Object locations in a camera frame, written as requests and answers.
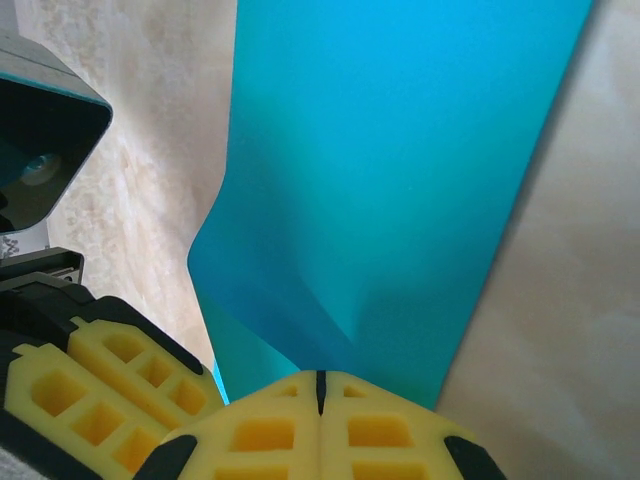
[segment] teal film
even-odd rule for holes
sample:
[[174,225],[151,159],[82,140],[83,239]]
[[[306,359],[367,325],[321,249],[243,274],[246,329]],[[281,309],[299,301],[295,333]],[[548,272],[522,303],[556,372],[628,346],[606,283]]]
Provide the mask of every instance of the teal film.
[[590,0],[239,0],[189,256],[229,400],[343,370],[433,407]]

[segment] yellow foam pad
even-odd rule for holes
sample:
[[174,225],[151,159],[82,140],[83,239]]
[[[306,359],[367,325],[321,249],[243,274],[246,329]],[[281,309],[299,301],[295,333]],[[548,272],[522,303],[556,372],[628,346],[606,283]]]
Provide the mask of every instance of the yellow foam pad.
[[171,432],[198,442],[180,480],[462,480],[444,439],[468,431],[337,372],[320,415],[316,382],[295,374]]
[[5,410],[103,478],[131,478],[168,434],[52,344],[13,351]]
[[168,429],[208,417],[224,405],[212,375],[196,375],[138,328],[84,322],[69,336],[67,354]]

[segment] beige wall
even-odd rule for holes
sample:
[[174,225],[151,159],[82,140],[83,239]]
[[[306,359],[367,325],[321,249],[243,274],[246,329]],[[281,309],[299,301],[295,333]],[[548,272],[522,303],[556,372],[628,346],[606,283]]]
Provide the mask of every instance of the beige wall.
[[18,19],[13,0],[0,0],[0,29],[12,32],[18,30]]
[[[439,407],[511,478],[640,478],[640,3],[602,5]],[[115,109],[52,243],[210,364],[185,259],[224,172],[234,2],[17,6]]]

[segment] folded plastic sheet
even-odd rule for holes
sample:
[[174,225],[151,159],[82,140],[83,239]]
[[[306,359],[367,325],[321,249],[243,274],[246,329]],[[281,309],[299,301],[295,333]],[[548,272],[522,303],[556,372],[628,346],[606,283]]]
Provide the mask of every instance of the folded plastic sheet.
[[590,4],[240,0],[189,257],[230,400],[329,369],[433,407]]

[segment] textured wallpaper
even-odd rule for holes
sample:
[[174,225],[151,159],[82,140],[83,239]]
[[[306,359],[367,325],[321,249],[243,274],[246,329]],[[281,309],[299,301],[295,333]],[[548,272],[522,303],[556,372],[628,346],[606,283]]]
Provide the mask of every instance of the textured wallpaper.
[[[16,3],[115,110],[52,244],[210,365],[186,255],[224,174],[235,3]],[[439,405],[510,478],[640,477],[639,51],[640,4],[602,1]]]

